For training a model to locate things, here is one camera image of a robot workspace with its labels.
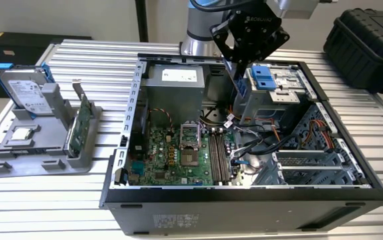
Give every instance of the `ram slot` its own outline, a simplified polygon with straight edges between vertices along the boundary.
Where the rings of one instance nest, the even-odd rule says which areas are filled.
[[[220,169],[220,179],[223,182],[227,182],[230,180],[230,177],[228,177],[228,168],[227,168],[226,157],[224,157],[222,135],[216,136],[216,150],[218,150],[218,158],[219,158],[218,163],[219,163],[219,169]]]
[[[211,166],[211,177],[212,182],[220,182],[220,170],[219,170],[219,157],[216,150],[215,136],[208,136],[208,151],[210,151],[210,166]]]

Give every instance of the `sticker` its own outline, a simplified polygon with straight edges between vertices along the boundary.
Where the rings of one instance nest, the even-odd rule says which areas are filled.
[[[285,79],[275,80],[278,85],[287,85],[287,81]]]
[[[234,118],[234,115],[230,113],[230,114],[226,116],[226,119],[230,121],[230,120],[232,120],[232,118]]]
[[[198,217],[198,214],[153,214],[153,226],[160,229],[194,228]]]
[[[232,122],[231,121],[226,121],[223,123],[223,127],[227,129],[230,126],[232,125]]]
[[[164,69],[162,72],[162,81],[168,82],[196,82],[196,71],[184,69]]]
[[[4,55],[14,56],[14,52],[10,50],[2,50]]]
[[[33,114],[52,114],[38,86],[29,80],[9,80],[8,85],[26,111]]]

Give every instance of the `hard disk drive label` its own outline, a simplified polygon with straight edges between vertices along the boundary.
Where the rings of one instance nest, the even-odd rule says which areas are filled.
[[[8,85],[26,111],[33,114],[49,114],[50,108],[38,86],[29,80],[9,80]]]

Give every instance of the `cpu chip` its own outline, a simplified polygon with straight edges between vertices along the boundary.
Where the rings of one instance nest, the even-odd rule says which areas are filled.
[[[188,167],[198,166],[196,151],[190,149],[180,151],[180,165]]]

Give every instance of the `case label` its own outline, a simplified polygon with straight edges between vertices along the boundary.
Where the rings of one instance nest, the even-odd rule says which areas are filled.
[[[8,85],[26,111],[36,115],[52,113],[34,82],[29,80],[9,80]]]
[[[166,228],[194,228],[198,222],[198,214],[153,214],[153,226]]]
[[[168,82],[196,82],[196,71],[186,69],[164,69],[162,72],[162,81]]]

